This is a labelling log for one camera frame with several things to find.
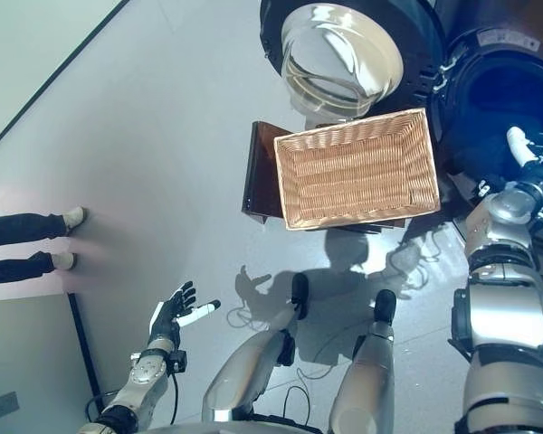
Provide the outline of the robot right hand black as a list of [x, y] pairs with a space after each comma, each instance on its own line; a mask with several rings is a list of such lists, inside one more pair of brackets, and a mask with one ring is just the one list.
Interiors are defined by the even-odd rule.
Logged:
[[528, 137], [520, 127], [513, 126], [508, 129], [506, 139], [522, 179], [543, 184], [543, 132]]

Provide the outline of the robot left hand black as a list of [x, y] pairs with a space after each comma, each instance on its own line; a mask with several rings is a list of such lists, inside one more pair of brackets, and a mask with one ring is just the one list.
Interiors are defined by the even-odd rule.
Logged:
[[219, 299], [197, 306], [195, 294], [194, 283], [187, 281], [168, 299], [157, 303], [149, 322], [149, 344], [167, 340], [175, 351], [180, 346], [180, 330], [183, 327], [209, 316], [221, 307]]

